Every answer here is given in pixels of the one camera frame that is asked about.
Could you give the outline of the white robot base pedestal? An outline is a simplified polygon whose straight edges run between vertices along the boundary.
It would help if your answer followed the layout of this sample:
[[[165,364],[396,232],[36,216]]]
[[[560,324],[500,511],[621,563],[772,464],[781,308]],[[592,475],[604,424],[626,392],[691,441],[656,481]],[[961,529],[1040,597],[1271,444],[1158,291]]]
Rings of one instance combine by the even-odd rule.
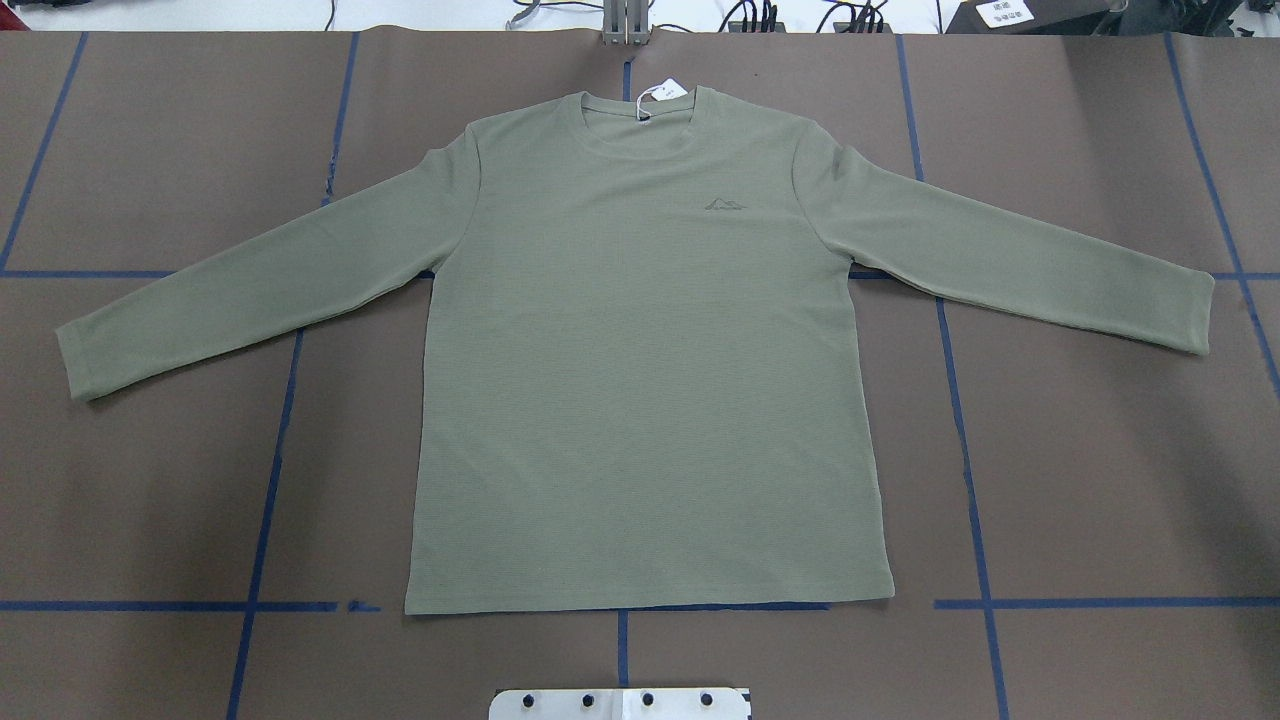
[[[750,691],[732,687],[508,689],[489,719],[751,719]]]

